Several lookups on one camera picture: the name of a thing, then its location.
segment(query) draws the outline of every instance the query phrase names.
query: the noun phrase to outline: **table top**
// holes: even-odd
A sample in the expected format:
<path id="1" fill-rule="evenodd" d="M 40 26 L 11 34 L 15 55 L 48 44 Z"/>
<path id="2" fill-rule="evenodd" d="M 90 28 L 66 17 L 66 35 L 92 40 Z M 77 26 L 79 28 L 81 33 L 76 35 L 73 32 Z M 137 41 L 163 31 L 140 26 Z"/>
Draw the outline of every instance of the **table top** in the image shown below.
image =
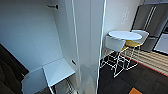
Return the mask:
<path id="1" fill-rule="evenodd" d="M 111 37 L 124 40 L 138 40 L 142 38 L 140 34 L 129 31 L 110 31 L 109 35 Z"/>
<path id="2" fill-rule="evenodd" d="M 53 86 L 75 73 L 64 58 L 44 65 L 43 69 L 48 86 Z"/>

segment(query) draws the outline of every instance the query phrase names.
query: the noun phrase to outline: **white cabinet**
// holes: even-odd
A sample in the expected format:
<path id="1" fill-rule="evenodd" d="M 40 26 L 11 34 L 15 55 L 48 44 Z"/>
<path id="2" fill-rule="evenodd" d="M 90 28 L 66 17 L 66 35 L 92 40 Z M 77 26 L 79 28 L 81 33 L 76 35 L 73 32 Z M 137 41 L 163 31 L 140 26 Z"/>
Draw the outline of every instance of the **white cabinet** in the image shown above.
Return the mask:
<path id="1" fill-rule="evenodd" d="M 145 0 L 144 4 L 159 4 L 159 0 Z"/>
<path id="2" fill-rule="evenodd" d="M 167 47 L 168 47 L 168 34 L 162 34 L 154 50 L 168 54 Z"/>

